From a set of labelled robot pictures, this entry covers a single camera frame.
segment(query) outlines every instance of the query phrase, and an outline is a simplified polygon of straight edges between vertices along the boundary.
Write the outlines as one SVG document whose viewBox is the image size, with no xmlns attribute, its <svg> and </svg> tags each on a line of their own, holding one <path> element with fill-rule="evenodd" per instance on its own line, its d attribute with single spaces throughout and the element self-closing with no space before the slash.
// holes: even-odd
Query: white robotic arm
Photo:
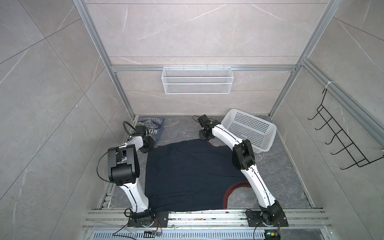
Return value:
<svg viewBox="0 0 384 240">
<path fill-rule="evenodd" d="M 203 127 L 199 132 L 201 140 L 218 137 L 232 149 L 232 163 L 245 175 L 255 192 L 262 211 L 263 221 L 267 225 L 276 222 L 278 217 L 283 214 L 283 209 L 268 190 L 257 170 L 251 142 L 236 137 L 225 129 L 219 121 L 211 121 L 206 115 L 200 116 L 197 121 Z"/>
<path fill-rule="evenodd" d="M 154 222 L 154 213 L 139 182 L 140 167 L 136 151 L 149 151 L 155 141 L 147 135 L 145 126 L 137 126 L 128 140 L 118 147 L 108 149 L 108 178 L 127 195 L 132 205 L 132 219 L 143 226 Z"/>
<path fill-rule="evenodd" d="M 221 124 L 218 124 L 212 128 L 212 134 L 213 136 L 222 140 L 230 149 L 233 149 L 235 145 L 241 144 L 243 142 L 241 138 L 238 138 L 230 133 Z M 248 167 L 248 170 L 241 169 L 241 172 L 245 175 L 249 184 L 252 186 L 252 189 L 255 192 L 261 207 L 268 208 L 268 206 L 271 206 L 273 203 L 275 203 L 275 197 L 266 187 L 255 164 Z"/>
</svg>

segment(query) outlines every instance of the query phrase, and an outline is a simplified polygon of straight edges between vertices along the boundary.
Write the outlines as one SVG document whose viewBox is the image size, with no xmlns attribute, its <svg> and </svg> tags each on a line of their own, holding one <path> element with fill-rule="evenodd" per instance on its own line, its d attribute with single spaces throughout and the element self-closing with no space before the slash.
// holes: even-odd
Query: white plastic basket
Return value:
<svg viewBox="0 0 384 240">
<path fill-rule="evenodd" d="M 229 93 L 233 82 L 230 67 L 166 67 L 161 75 L 166 94 Z"/>
<path fill-rule="evenodd" d="M 222 124 L 236 137 L 248 139 L 254 153 L 268 152 L 276 135 L 276 125 L 237 109 L 231 109 Z"/>
</svg>

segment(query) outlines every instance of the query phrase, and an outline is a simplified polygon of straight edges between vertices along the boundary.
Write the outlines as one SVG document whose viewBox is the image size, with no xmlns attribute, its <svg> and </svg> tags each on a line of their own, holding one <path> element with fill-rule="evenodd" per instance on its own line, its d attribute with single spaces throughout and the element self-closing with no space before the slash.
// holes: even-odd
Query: gray marble wall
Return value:
<svg viewBox="0 0 384 240">
<path fill-rule="evenodd" d="M 112 64 L 296 64 L 327 0 L 86 0 Z M 235 72 L 231 93 L 165 95 L 119 73 L 136 114 L 267 114 L 289 73 Z"/>
<path fill-rule="evenodd" d="M 295 64 L 327 0 L 87 0 L 113 64 Z"/>
<path fill-rule="evenodd" d="M 312 60 L 384 125 L 384 1 L 344 0 Z"/>
<path fill-rule="evenodd" d="M 2 0 L 0 33 L 0 238 L 75 239 L 128 114 L 71 0 Z"/>
<path fill-rule="evenodd" d="M 360 105 L 384 122 L 383 1 L 344 0 L 310 59 Z M 316 116 L 324 87 L 306 70 L 296 78 L 277 110 L 275 121 L 305 188 L 316 207 L 323 207 L 340 239 L 383 239 L 384 159 L 364 167 L 353 160 L 334 139 L 325 122 Z M 382 157 L 381 146 L 350 113 L 327 93 L 323 105 L 362 153 L 370 160 Z M 330 122 L 335 131 L 339 128 Z M 344 134 L 338 135 L 345 145 Z M 354 147 L 348 148 L 362 159 Z"/>
</svg>

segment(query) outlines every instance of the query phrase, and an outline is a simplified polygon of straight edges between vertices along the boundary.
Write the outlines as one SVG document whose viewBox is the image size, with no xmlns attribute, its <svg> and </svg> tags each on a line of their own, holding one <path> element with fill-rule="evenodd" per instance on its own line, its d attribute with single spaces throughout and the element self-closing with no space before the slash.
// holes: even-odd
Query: aluminum rail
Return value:
<svg viewBox="0 0 384 240">
<path fill-rule="evenodd" d="M 233 71 L 295 71 L 295 65 L 112 65 L 112 70 L 119 71 L 162 71 L 168 67 L 231 67 Z"/>
<path fill-rule="evenodd" d="M 332 228 L 322 209 L 284 209 L 289 229 Z M 168 225 L 163 229 L 254 229 L 248 227 L 245 209 L 207 210 L 198 212 L 170 212 Z M 118 230 L 127 223 L 124 209 L 91 210 L 83 230 Z M 260 229 L 277 229 L 261 225 Z"/>
</svg>

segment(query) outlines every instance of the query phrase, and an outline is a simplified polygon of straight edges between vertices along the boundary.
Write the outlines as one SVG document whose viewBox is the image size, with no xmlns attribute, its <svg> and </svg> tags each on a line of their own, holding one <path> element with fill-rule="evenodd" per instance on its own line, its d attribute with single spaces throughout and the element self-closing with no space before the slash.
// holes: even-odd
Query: black cable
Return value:
<svg viewBox="0 0 384 240">
<path fill-rule="evenodd" d="M 115 183 L 115 182 L 111 182 L 111 181 L 105 180 L 105 179 L 102 178 L 102 177 L 100 176 L 100 174 L 99 174 L 99 163 L 100 163 L 101 159 L 102 159 L 107 153 L 108 153 L 108 152 L 104 153 L 104 154 L 101 156 L 101 158 L 99 159 L 99 161 L 97 162 L 97 165 L 96 165 L 96 173 L 97 173 L 97 176 L 98 176 L 101 180 L 103 180 L 103 181 L 105 181 L 105 182 L 110 182 L 110 183 L 113 183 L 113 184 L 116 184 L 116 185 L 117 185 L 117 183 Z M 133 197 L 133 194 L 132 194 L 131 190 L 129 189 L 129 187 L 125 186 L 124 184 L 123 184 L 123 186 L 126 187 L 126 188 L 129 190 L 129 193 L 131 194 L 133 200 L 135 201 L 135 204 L 136 204 L 136 211 L 137 211 L 137 202 L 136 202 L 136 199 Z M 131 214 L 130 214 L 129 216 L 127 216 L 127 213 L 126 213 L 128 209 L 129 209 L 130 212 L 131 212 Z M 121 231 L 125 226 L 127 226 L 127 225 L 130 223 L 130 221 L 132 220 L 132 214 L 133 214 L 133 211 L 132 211 L 132 209 L 130 209 L 130 208 L 127 208 L 127 209 L 124 211 L 124 215 L 128 218 L 128 222 L 127 222 L 127 224 L 124 225 L 121 229 L 119 229 L 118 231 L 116 231 L 115 233 L 113 233 L 112 236 L 126 237 L 126 238 L 130 238 L 130 239 L 136 240 L 136 239 L 133 238 L 133 237 L 124 236 L 124 235 L 117 235 L 117 234 L 116 234 L 116 233 L 118 233 L 119 231 Z"/>
<path fill-rule="evenodd" d="M 133 130 L 136 130 L 129 122 L 123 121 L 122 126 L 124 127 L 124 130 L 128 133 L 128 135 L 131 137 L 132 134 L 128 131 L 127 126 L 125 124 L 128 124 Z"/>
<path fill-rule="evenodd" d="M 253 168 L 251 168 L 251 169 L 252 169 L 253 173 L 256 175 L 257 179 L 260 181 L 260 184 L 262 185 L 262 187 L 263 187 L 263 189 L 264 189 L 264 192 L 265 192 L 265 194 L 266 194 L 266 197 L 267 197 L 267 199 L 268 199 L 269 206 L 271 207 L 271 202 L 269 201 L 268 193 L 266 192 L 263 183 L 261 182 L 259 176 L 256 174 L 255 170 L 254 170 Z"/>
<path fill-rule="evenodd" d="M 126 211 L 127 211 L 128 209 L 126 209 L 126 210 L 124 211 L 124 215 L 125 215 L 126 217 L 128 217 L 127 214 L 126 214 Z M 133 237 L 129 237 L 129 236 L 124 236 L 124 235 L 118 235 L 118 234 L 116 234 L 116 233 L 118 233 L 119 231 L 121 231 L 125 226 L 127 226 L 127 225 L 131 222 L 131 220 L 132 220 L 132 218 L 128 217 L 128 222 L 127 222 L 127 224 L 124 225 L 124 226 L 123 226 L 121 229 L 119 229 L 118 231 L 114 232 L 114 233 L 112 234 L 112 236 L 116 236 L 116 237 L 126 237 L 126 238 L 130 238 L 130 239 L 136 240 L 136 239 L 133 238 Z"/>
<path fill-rule="evenodd" d="M 97 176 L 99 176 L 99 178 L 100 178 L 101 180 L 105 181 L 105 182 L 110 182 L 110 183 L 113 183 L 113 184 L 118 185 L 116 182 L 111 182 L 111 181 L 105 180 L 104 178 L 102 178 L 102 177 L 99 175 L 99 163 L 100 163 L 100 160 L 101 160 L 101 159 L 105 156 L 105 154 L 107 154 L 107 153 L 108 153 L 108 152 L 104 153 L 104 154 L 101 156 L 101 158 L 99 159 L 99 161 L 97 162 L 97 165 L 96 165 L 96 173 L 97 173 Z M 125 186 L 124 184 L 123 184 L 123 186 L 126 187 L 126 188 L 128 189 L 128 191 L 129 191 L 129 193 L 131 194 L 133 200 L 135 201 L 135 204 L 136 204 L 136 211 L 137 211 L 137 202 L 136 202 L 136 199 L 134 198 L 134 196 L 133 196 L 131 190 L 129 189 L 129 187 Z"/>
<path fill-rule="evenodd" d="M 255 240 L 255 231 L 256 231 L 256 228 L 257 228 L 260 224 L 262 224 L 263 222 L 264 222 L 264 220 L 261 221 L 259 224 L 257 224 L 257 225 L 255 226 L 255 229 L 253 230 L 253 240 Z"/>
<path fill-rule="evenodd" d="M 195 120 L 193 117 L 198 117 L 198 118 L 199 118 L 200 116 L 193 115 L 193 116 L 192 116 L 192 119 Z"/>
<path fill-rule="evenodd" d="M 101 179 L 101 180 L 103 180 L 103 181 L 105 181 L 105 182 L 110 182 L 110 181 L 108 181 L 108 180 L 105 180 L 104 178 L 102 178 L 102 177 L 100 177 L 100 175 L 99 175 L 99 163 L 100 163 L 100 160 L 105 156 L 105 154 L 107 154 L 108 152 L 106 152 L 106 153 L 104 153 L 102 156 L 101 156 L 101 158 L 99 159 L 99 161 L 97 162 L 97 165 L 96 165 L 96 173 L 97 173 L 97 176 L 99 176 L 99 178 Z"/>
<path fill-rule="evenodd" d="M 193 117 L 198 117 L 198 118 L 199 118 L 200 116 L 193 115 L 193 116 L 192 116 L 192 119 L 195 120 Z"/>
</svg>

